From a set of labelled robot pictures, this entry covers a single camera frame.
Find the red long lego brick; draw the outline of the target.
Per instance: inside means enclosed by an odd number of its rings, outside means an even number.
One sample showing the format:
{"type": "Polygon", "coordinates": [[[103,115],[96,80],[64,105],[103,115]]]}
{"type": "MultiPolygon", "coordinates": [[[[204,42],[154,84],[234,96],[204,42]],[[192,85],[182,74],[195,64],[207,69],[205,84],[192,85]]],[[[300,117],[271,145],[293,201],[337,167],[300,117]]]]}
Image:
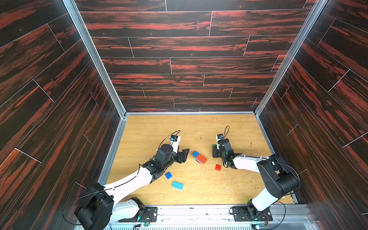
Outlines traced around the red long lego brick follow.
{"type": "Polygon", "coordinates": [[[204,156],[202,156],[201,154],[199,154],[196,158],[198,158],[202,162],[202,164],[207,161],[207,159],[204,156]]]}

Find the light blue lego front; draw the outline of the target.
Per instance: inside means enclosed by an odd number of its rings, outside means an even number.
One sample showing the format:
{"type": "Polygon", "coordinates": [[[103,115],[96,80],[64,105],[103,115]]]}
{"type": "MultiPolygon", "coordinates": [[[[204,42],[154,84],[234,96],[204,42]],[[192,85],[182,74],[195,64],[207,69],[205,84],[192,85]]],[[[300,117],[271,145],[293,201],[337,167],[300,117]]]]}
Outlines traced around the light blue lego front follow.
{"type": "Polygon", "coordinates": [[[184,184],[173,181],[172,182],[172,187],[175,188],[175,189],[183,190],[184,184]]]}

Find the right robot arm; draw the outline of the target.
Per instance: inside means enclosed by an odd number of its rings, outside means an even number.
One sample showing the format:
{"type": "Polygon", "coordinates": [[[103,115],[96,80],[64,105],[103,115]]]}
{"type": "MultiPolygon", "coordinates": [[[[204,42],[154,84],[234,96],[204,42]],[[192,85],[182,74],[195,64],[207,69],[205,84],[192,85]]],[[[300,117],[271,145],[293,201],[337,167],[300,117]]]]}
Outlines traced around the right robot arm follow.
{"type": "Polygon", "coordinates": [[[254,157],[235,153],[230,141],[222,134],[212,146],[214,158],[221,158],[224,167],[259,173],[265,188],[247,203],[246,214],[251,220],[263,215],[271,205],[301,185],[296,171],[277,154],[254,157]]]}

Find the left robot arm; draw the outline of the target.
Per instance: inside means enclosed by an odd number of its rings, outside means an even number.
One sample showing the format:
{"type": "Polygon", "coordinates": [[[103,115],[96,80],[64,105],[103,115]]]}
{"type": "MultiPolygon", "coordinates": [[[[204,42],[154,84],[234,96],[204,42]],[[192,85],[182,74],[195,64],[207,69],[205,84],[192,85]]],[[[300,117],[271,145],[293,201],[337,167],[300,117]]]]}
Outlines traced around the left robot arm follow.
{"type": "Polygon", "coordinates": [[[178,147],[164,144],[136,172],[112,184],[92,185],[74,212],[79,223],[86,230],[103,230],[115,221],[143,221],[145,206],[138,198],[121,200],[159,179],[173,163],[186,162],[189,152],[189,149],[179,151],[178,147]]]}

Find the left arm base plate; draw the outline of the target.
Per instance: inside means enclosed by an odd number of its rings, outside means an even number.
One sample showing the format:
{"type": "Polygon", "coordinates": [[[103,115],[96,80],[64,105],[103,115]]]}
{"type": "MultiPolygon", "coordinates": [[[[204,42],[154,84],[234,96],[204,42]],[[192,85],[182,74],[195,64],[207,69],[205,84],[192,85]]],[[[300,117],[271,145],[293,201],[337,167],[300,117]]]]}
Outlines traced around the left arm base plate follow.
{"type": "Polygon", "coordinates": [[[153,206],[144,206],[140,208],[137,214],[133,218],[121,219],[118,222],[128,223],[128,222],[144,222],[151,223],[157,221],[158,208],[153,206]]]}

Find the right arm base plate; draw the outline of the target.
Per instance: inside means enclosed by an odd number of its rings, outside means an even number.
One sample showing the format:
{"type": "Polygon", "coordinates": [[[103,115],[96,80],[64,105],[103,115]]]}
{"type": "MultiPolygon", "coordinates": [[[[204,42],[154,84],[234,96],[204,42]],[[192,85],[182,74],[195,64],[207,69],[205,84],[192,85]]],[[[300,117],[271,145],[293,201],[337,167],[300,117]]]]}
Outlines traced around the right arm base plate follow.
{"type": "Polygon", "coordinates": [[[270,222],[273,220],[270,208],[258,211],[253,206],[233,206],[230,208],[229,213],[234,216],[235,221],[270,222]]]}

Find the aluminium front rail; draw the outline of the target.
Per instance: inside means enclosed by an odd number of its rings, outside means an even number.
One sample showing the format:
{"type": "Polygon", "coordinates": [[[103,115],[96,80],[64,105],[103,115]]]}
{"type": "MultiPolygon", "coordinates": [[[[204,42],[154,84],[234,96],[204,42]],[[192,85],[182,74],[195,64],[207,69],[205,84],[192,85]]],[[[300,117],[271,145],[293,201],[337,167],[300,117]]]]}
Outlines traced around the aluminium front rail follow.
{"type": "Polygon", "coordinates": [[[110,223],[103,230],[319,230],[305,205],[275,204],[270,208],[273,220],[235,221],[229,213],[243,205],[158,205],[157,221],[110,223]]]}

